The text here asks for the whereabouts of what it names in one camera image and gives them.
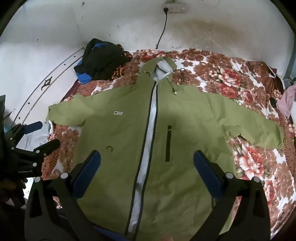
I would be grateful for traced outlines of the green hooded jacket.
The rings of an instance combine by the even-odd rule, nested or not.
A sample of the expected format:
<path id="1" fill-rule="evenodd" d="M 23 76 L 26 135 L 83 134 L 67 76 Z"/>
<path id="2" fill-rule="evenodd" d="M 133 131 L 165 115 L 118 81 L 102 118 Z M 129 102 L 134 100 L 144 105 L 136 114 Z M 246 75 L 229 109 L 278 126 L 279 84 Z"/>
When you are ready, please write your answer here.
<path id="1" fill-rule="evenodd" d="M 133 240 L 189 240 L 201 227 L 211 197 L 194 166 L 196 151 L 234 172 L 233 137 L 264 149 L 283 148 L 283 130 L 274 121 L 223 95 L 178 84 L 176 69 L 169 57 L 153 58 L 135 84 L 49 107 L 47 120 L 82 127 L 73 164 L 92 150 L 101 155 L 78 200 L 83 213 Z"/>

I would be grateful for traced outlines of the black and blue clothes pile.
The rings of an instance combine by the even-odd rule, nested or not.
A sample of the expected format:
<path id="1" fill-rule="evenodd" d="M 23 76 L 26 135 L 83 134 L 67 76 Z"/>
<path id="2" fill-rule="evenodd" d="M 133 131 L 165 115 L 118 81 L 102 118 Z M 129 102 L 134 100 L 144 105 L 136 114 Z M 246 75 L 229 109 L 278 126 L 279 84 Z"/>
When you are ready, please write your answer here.
<path id="1" fill-rule="evenodd" d="M 81 61 L 74 67 L 78 81 L 87 84 L 92 80 L 112 80 L 122 73 L 132 55 L 120 44 L 93 38 L 86 46 Z"/>

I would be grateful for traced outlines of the white curved headboard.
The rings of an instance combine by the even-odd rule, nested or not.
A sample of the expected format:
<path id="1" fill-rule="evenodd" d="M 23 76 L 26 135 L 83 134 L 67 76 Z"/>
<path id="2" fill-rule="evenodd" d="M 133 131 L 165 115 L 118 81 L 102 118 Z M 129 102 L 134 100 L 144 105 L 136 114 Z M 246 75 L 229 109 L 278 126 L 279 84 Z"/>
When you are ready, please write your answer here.
<path id="1" fill-rule="evenodd" d="M 29 95 L 21 108 L 10 115 L 13 126 L 45 121 L 48 107 L 59 103 L 77 80 L 74 67 L 82 59 L 82 47 L 55 67 Z"/>

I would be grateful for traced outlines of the pink cloth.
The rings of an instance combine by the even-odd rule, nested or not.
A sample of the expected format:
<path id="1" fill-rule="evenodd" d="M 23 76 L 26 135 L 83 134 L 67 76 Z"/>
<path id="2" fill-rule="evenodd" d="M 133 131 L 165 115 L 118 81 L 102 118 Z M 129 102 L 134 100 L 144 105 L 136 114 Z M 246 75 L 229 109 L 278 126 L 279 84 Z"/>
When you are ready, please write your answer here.
<path id="1" fill-rule="evenodd" d="M 295 100 L 295 85 L 288 87 L 281 98 L 276 102 L 276 107 L 279 109 L 281 114 L 289 119 L 292 113 L 293 102 Z"/>

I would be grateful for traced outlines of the white wall power strip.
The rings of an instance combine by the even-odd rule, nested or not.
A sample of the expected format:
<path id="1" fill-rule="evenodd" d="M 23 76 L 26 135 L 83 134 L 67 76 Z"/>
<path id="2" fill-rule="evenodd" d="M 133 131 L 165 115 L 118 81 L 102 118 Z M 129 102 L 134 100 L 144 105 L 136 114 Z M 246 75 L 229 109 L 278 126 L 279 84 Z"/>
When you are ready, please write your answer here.
<path id="1" fill-rule="evenodd" d="M 162 7 L 167 8 L 168 13 L 185 13 L 188 10 L 188 6 L 183 3 L 162 4 Z"/>

